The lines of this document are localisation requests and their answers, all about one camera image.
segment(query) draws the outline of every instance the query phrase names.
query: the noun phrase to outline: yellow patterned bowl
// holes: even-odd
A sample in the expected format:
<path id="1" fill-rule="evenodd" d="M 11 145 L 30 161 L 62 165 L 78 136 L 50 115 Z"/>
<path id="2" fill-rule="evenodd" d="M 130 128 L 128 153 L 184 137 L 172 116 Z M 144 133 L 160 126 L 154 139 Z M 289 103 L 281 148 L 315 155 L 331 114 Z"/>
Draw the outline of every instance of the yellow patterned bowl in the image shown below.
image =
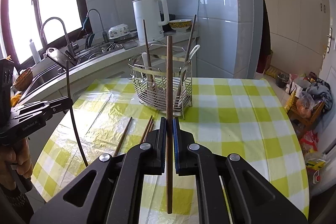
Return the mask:
<path id="1" fill-rule="evenodd" d="M 169 21 L 170 27 L 177 33 L 184 33 L 192 25 L 191 19 L 176 19 Z"/>

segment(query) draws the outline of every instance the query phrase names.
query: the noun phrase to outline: white kettle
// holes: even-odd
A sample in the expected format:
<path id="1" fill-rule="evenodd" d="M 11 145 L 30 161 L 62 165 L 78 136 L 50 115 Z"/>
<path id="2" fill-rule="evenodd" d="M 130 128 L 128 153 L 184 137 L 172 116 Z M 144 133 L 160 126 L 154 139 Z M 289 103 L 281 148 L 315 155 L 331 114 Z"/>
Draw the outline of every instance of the white kettle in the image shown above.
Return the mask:
<path id="1" fill-rule="evenodd" d="M 162 3 L 164 21 L 161 21 L 159 1 Z M 143 20 L 146 23 L 148 41 L 163 38 L 162 26 L 169 22 L 167 0 L 135 0 L 133 8 L 139 41 L 145 42 Z"/>

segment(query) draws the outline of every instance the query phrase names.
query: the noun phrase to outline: dish rack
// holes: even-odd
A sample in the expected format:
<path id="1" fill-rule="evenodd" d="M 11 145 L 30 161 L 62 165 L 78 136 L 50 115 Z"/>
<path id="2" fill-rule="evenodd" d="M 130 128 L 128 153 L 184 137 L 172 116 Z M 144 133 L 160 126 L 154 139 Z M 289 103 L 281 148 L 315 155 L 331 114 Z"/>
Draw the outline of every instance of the dish rack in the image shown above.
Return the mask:
<path id="1" fill-rule="evenodd" d="M 185 53 L 182 47 L 173 46 L 174 50 L 176 48 L 182 49 Z M 162 64 L 160 60 L 164 60 L 165 68 L 167 67 L 167 56 L 150 54 L 150 58 L 152 63 Z M 131 68 L 131 79 L 140 103 L 166 113 L 166 69 L 161 71 L 158 65 L 152 65 L 152 67 L 143 65 L 142 55 L 130 58 L 128 65 Z M 184 57 L 173 57 L 173 115 L 181 116 L 183 120 L 185 108 L 188 105 L 192 106 L 192 73 L 190 59 L 184 63 Z"/>

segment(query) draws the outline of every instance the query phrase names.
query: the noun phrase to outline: wicker basket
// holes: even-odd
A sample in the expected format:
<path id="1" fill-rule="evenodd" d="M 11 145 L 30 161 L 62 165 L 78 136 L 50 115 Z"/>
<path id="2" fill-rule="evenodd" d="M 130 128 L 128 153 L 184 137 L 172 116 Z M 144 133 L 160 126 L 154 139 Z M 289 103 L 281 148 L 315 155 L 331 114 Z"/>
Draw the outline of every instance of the wicker basket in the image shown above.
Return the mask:
<path id="1" fill-rule="evenodd" d="M 33 72 L 31 68 L 26 69 L 19 77 L 15 80 L 13 87 L 18 91 L 24 91 L 29 87 L 33 81 Z"/>

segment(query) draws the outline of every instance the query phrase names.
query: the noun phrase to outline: floor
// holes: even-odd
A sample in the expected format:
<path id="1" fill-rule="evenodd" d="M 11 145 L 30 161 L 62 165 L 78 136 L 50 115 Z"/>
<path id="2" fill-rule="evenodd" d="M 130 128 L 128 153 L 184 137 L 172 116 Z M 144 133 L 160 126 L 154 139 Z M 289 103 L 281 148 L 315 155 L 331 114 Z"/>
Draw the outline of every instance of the floor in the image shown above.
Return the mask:
<path id="1" fill-rule="evenodd" d="M 280 87 L 278 87 L 275 83 L 276 82 L 275 78 L 269 75 L 262 75 L 260 73 L 257 73 L 254 79 L 259 80 L 261 78 L 264 78 L 269 82 L 275 94 L 277 95 L 279 101 L 284 106 L 289 98 L 289 95 L 285 92 L 285 89 L 280 89 Z"/>

